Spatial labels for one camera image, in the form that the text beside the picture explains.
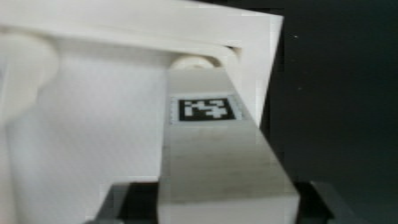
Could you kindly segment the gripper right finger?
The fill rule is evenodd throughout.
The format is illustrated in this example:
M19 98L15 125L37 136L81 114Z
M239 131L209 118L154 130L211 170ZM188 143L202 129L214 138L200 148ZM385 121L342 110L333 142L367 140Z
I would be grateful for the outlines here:
M355 214L326 182L296 182L300 194L294 224L371 224Z

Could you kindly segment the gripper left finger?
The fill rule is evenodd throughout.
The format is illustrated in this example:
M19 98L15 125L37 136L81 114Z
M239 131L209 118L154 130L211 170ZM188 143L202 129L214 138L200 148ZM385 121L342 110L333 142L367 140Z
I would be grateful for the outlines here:
M157 183L113 184L99 211L85 224L157 224Z

